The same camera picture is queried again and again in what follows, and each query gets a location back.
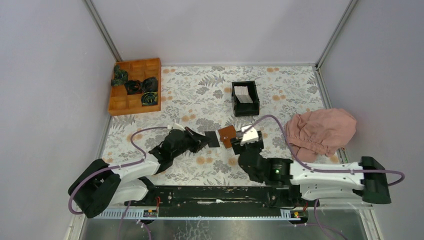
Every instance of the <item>black container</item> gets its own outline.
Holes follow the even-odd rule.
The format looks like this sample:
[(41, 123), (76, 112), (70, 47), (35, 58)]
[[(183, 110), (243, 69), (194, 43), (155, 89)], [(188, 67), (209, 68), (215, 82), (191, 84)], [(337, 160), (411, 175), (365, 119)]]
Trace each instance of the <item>black container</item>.
[[(234, 109), (234, 116), (243, 117), (259, 115), (259, 97), (258, 92), (256, 91), (255, 81), (234, 81), (231, 83), (231, 85), (232, 108)], [(234, 93), (234, 86), (247, 87), (249, 96), (253, 103), (241, 103)]]

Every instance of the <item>floral tablecloth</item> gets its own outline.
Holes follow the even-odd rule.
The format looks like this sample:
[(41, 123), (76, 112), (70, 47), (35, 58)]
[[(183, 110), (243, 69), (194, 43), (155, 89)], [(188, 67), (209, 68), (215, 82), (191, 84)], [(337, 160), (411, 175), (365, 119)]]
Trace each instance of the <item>floral tablecloth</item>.
[[(255, 81), (260, 100), (260, 115), (234, 117), (231, 82)], [(228, 125), (236, 130), (253, 123), (260, 116), (273, 114), (284, 124), (295, 113), (323, 108), (317, 81), (310, 66), (179, 66), (162, 68), (161, 111), (114, 116), (103, 151), (111, 165), (139, 160), (142, 154), (130, 143), (137, 130), (179, 123), (204, 134)], [(261, 122), (264, 150), (262, 156), (291, 158), (283, 136), (272, 120)], [(142, 132), (135, 143), (146, 152), (168, 134), (158, 129)], [(150, 176), (155, 185), (259, 186), (237, 164), (232, 148), (209, 148), (177, 157), (166, 171)], [(338, 157), (319, 156), (317, 163), (338, 163)]]

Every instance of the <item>orange wooden tray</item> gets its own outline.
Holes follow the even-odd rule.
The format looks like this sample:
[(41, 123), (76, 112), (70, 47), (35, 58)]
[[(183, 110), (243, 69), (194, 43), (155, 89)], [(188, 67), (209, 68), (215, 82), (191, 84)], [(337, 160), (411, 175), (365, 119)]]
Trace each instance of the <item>orange wooden tray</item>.
[(121, 61), (117, 65), (128, 72), (128, 80), (143, 80), (156, 77), (157, 78), (157, 105), (143, 106), (142, 95), (127, 95), (125, 86), (113, 86), (110, 91), (109, 114), (112, 116), (141, 114), (149, 112), (157, 112), (161, 110), (161, 60), (159, 58)]

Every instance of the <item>white wall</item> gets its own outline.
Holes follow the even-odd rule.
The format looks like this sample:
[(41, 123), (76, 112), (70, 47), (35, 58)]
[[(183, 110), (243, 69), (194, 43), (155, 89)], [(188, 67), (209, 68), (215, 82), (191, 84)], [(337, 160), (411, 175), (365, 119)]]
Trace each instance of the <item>white wall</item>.
[(0, 56), (0, 239), (63, 239), (114, 59), (81, 0), (2, 0)]
[(315, 63), (349, 0), (94, 0), (124, 60)]
[(360, 1), (322, 68), (334, 107), (358, 120), (352, 159), (406, 174), (375, 207), (385, 240), (423, 238), (423, 12), (422, 0)]

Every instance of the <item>pink cloth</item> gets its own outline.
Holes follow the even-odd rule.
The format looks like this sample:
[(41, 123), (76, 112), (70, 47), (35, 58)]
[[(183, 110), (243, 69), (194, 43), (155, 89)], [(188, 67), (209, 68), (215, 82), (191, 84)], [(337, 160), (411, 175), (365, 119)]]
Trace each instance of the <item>pink cloth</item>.
[(287, 140), (303, 162), (313, 163), (317, 154), (333, 156), (356, 132), (356, 119), (344, 109), (320, 109), (295, 114), (285, 124)]

